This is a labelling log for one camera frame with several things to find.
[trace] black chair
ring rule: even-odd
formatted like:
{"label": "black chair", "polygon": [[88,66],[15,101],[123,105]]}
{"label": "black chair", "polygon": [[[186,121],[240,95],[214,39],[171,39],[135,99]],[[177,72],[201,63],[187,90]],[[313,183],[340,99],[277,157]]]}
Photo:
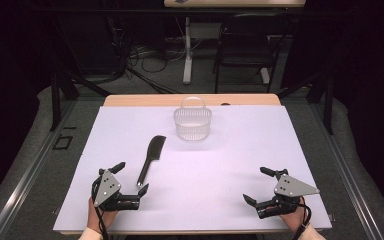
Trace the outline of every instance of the black chair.
{"label": "black chair", "polygon": [[220,27],[214,61],[214,92],[218,92],[220,66],[257,68],[256,74],[262,68],[270,68],[267,85],[267,92],[270,92],[281,43],[290,29],[289,19],[282,15],[240,13],[227,18]]}

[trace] desk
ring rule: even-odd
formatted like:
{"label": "desk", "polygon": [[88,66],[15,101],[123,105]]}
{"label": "desk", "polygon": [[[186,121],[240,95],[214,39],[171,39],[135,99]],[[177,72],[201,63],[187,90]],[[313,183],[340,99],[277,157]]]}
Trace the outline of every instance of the desk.
{"label": "desk", "polygon": [[[165,0],[164,6],[170,8],[300,8],[304,7],[305,0],[188,0],[184,3],[178,3],[175,0]],[[219,24],[198,24],[197,28],[203,28],[207,38],[218,38]],[[186,60],[185,70],[183,73],[183,83],[191,83],[192,73],[192,51],[191,38],[194,34],[191,33],[190,18],[186,17],[185,23],[185,38],[186,38]],[[263,79],[268,79],[269,74],[267,69],[262,72]]]}
{"label": "desk", "polygon": [[[257,201],[266,201],[274,196],[277,180],[260,173],[262,166],[287,168],[291,176],[316,186],[286,109],[273,94],[197,94],[206,101],[213,118],[208,138],[190,143],[176,136],[173,122],[174,110],[187,96],[190,95],[107,98],[78,163],[55,231],[82,232],[87,219],[86,200],[99,168],[126,162],[126,167],[115,177],[122,185],[123,194],[136,194],[136,180],[149,141],[155,135],[167,139],[160,160],[153,161],[145,179],[149,183],[148,193],[138,211],[117,215],[110,233],[227,234],[287,230],[278,217],[259,219],[255,209],[242,197],[247,194]],[[232,105],[219,106],[221,103]],[[320,195],[307,196],[306,202],[313,210],[313,226],[331,228]]]}

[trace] white paper sheet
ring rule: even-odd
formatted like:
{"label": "white paper sheet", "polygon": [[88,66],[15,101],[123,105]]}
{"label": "white paper sheet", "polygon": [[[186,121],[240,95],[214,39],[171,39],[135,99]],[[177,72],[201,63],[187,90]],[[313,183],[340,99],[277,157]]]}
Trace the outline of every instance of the white paper sheet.
{"label": "white paper sheet", "polygon": [[[115,177],[121,193],[136,194],[136,181],[150,140],[166,136],[160,160],[151,163],[148,193],[138,211],[123,211],[110,228],[117,232],[272,231],[286,226],[279,217],[259,219],[242,194],[270,200],[277,180],[260,167],[288,169],[316,187],[283,106],[215,106],[210,135],[186,142],[176,135],[176,107],[102,107],[79,161],[55,231],[81,232],[87,199],[100,168],[120,162]],[[320,195],[306,197],[315,228],[331,228]]]}

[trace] transparent basket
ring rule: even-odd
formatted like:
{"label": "transparent basket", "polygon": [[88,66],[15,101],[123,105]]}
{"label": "transparent basket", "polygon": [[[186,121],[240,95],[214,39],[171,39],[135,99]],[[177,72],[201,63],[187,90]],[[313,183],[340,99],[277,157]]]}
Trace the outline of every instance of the transparent basket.
{"label": "transparent basket", "polygon": [[[200,101],[199,106],[185,106],[190,101]],[[186,141],[199,141],[210,133],[211,110],[205,106],[199,97],[183,99],[180,108],[174,111],[177,135]]]}

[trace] human hand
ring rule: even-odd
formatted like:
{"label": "human hand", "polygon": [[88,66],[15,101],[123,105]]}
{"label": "human hand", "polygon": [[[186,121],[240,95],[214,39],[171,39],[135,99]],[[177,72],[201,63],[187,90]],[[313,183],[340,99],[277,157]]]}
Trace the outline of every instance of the human hand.
{"label": "human hand", "polygon": [[[304,199],[301,197],[300,204],[304,204]],[[296,232],[299,227],[301,227],[305,214],[305,208],[298,207],[297,210],[293,213],[279,215],[283,222],[291,229],[293,232]]]}
{"label": "human hand", "polygon": [[[102,216],[102,221],[105,224],[105,228],[109,228],[113,223],[115,216],[118,211],[104,212]],[[99,218],[96,214],[95,206],[93,205],[92,197],[89,198],[89,210],[88,210],[88,218],[87,218],[87,227],[98,232],[100,234],[101,230],[99,229]]]}

